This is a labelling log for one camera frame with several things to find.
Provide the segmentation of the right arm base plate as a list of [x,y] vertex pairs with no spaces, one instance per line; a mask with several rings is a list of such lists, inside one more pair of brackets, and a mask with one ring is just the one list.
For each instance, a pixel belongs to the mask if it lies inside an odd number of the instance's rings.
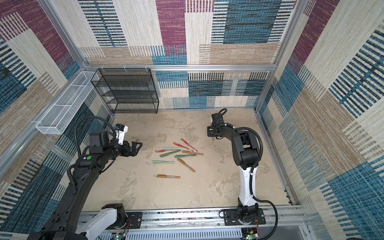
[[250,216],[241,216],[236,209],[222,209],[219,212],[219,217],[224,220],[226,226],[266,224],[265,215],[261,208],[258,209],[257,214],[251,214]]

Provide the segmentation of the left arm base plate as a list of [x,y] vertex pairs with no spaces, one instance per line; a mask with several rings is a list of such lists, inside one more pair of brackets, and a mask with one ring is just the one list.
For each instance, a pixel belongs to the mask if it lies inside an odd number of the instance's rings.
[[126,212],[118,216],[117,222],[107,227],[107,230],[139,229],[141,227],[143,212]]

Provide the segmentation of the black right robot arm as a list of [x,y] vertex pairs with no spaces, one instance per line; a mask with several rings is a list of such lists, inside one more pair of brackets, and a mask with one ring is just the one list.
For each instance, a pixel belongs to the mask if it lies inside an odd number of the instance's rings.
[[226,123],[223,119],[226,111],[222,109],[211,115],[211,125],[207,127],[207,135],[231,141],[233,159],[239,167],[241,182],[237,215],[240,223],[249,224],[259,214],[255,180],[257,167],[264,151],[263,142],[255,130]]

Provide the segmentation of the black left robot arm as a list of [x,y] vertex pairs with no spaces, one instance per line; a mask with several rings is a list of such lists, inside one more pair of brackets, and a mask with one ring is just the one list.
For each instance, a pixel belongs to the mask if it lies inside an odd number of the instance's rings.
[[125,132],[99,131],[90,134],[90,144],[76,162],[69,166],[69,187],[57,208],[39,232],[30,233],[29,240],[95,240],[109,227],[124,227],[127,222],[122,204],[102,209],[95,217],[78,227],[78,221],[87,197],[107,163],[117,157],[134,157],[141,147],[140,142],[125,141]]

